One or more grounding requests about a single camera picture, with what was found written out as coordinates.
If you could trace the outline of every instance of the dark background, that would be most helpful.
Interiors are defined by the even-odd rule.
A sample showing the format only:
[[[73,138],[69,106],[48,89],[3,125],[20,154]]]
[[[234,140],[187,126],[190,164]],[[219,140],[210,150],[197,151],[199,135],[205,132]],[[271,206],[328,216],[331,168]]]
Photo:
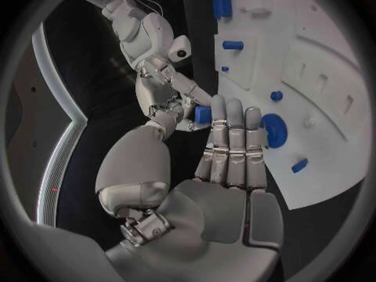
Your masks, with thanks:
[[[3,11],[3,28],[0,30],[1,36],[6,36],[6,28],[12,24],[14,19],[17,17],[18,11],[21,6],[26,4],[28,0],[17,0],[19,7],[14,7],[14,3],[10,7],[8,2],[2,0],[1,6]],[[350,4],[356,9],[358,15],[366,22],[368,28],[374,36],[376,35],[376,0],[348,0]],[[181,34],[186,33],[183,25],[179,25],[179,22],[174,22],[173,14],[167,12],[166,17],[170,22],[177,26],[177,29],[181,31]],[[123,91],[128,93],[128,88],[116,89],[117,93]],[[96,106],[90,108],[92,104],[90,102],[83,101],[86,103],[87,112],[92,116],[92,119],[101,118],[104,112],[109,110],[114,110],[117,107],[117,102],[119,102],[123,97],[118,95],[113,96],[111,93],[108,97],[104,96],[102,101],[105,108]],[[343,268],[334,276],[330,281],[366,281],[372,279],[375,276],[374,267],[376,266],[376,239],[374,234],[376,232],[376,222],[370,226],[370,229],[366,233],[363,241],[359,247],[354,252],[353,256],[347,261]],[[13,243],[9,234],[6,231],[3,223],[0,223],[0,280],[1,281],[43,281],[43,278],[34,270],[34,268],[28,263],[28,261],[22,256],[22,254],[17,249],[16,245]]]

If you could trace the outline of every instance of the blue gear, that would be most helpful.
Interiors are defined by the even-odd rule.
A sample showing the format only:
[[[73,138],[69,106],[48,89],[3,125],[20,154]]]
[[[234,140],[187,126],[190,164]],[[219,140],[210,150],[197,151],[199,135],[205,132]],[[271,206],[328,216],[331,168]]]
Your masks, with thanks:
[[[288,131],[285,121],[277,114],[266,114],[263,117],[265,129],[268,131],[269,147],[277,149],[287,141]]]

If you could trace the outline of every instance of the wire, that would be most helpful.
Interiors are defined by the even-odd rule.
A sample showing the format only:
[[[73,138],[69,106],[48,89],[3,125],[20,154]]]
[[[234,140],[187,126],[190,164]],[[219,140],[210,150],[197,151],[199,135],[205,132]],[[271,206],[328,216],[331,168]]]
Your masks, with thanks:
[[[152,8],[150,5],[148,5],[148,4],[146,4],[146,3],[144,3],[144,2],[142,2],[142,0],[136,0],[138,3],[140,3],[141,5],[143,5],[143,6],[145,6],[146,8],[149,8],[151,11],[153,11],[153,12],[155,12],[155,13],[159,13],[162,17],[163,17],[163,8],[162,8],[162,6],[158,3],[158,2],[156,2],[156,1],[154,1],[154,0],[144,0],[144,1],[148,1],[148,2],[150,2],[150,3],[153,3],[153,4],[155,4],[155,5],[157,5],[158,6],[158,8],[159,8],[159,11],[158,10],[156,10],[156,9],[154,9],[154,8]]]

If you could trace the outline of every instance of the humanoid robot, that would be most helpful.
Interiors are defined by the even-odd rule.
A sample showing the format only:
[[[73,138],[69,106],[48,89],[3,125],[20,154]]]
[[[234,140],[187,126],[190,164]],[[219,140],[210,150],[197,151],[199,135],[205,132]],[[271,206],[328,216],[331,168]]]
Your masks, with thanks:
[[[149,121],[107,153],[95,191],[104,210],[124,218],[125,237],[107,252],[126,281],[264,281],[283,242],[281,211],[266,192],[261,111],[243,112],[233,98],[211,97],[171,62],[191,55],[186,36],[174,39],[159,14],[135,0],[88,0],[102,8],[120,48],[137,72],[136,93]],[[211,133],[192,180],[169,192],[170,155],[164,140],[176,129],[209,125],[189,119],[211,107]]]

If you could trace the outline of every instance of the cable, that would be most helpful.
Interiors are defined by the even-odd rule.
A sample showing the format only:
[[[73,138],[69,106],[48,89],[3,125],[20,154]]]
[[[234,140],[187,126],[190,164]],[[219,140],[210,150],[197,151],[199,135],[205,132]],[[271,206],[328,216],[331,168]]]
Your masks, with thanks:
[[[157,11],[156,9],[152,8],[150,5],[148,5],[148,4],[144,3],[144,2],[142,2],[142,0],[135,0],[135,1],[137,1],[137,2],[140,3],[141,5],[145,6],[146,8],[149,8],[151,11],[153,11],[153,12],[155,12],[155,13],[159,13],[159,14],[163,17],[163,15],[164,15],[164,13],[163,13],[163,8],[162,8],[162,6],[161,6],[158,2],[156,2],[156,1],[154,1],[154,0],[144,0],[144,1],[148,1],[148,2],[151,2],[151,3],[154,3],[155,5],[157,5],[157,6],[159,7],[159,10],[160,10],[160,11]]]

